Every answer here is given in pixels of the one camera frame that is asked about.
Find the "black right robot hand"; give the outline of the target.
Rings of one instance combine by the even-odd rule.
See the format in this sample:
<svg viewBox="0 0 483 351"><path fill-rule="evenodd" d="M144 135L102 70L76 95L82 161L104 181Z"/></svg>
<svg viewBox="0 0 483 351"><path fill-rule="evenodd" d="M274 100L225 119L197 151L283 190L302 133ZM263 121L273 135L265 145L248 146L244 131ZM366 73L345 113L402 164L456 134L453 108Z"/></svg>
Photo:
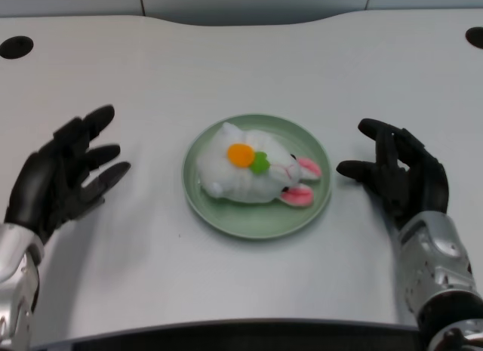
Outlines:
<svg viewBox="0 0 483 351"><path fill-rule="evenodd" d="M362 119L358 129L375 141L376 159L343 161L337 172L378 196L397 229L421 212L447 212L445 168L411 132L376 119Z"/></svg>

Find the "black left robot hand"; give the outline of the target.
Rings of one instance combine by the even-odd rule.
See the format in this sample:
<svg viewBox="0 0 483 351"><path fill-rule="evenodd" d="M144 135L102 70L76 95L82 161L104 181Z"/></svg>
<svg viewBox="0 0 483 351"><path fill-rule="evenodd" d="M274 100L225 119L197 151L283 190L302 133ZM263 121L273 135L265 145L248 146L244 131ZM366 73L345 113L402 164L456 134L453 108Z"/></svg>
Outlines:
<svg viewBox="0 0 483 351"><path fill-rule="evenodd" d="M24 163L11 190L5 222L33 231L47 243L63 224L78 220L103 204L105 194L130 170L115 162L118 144L91 148L115 116L105 105L75 117Z"/></svg>

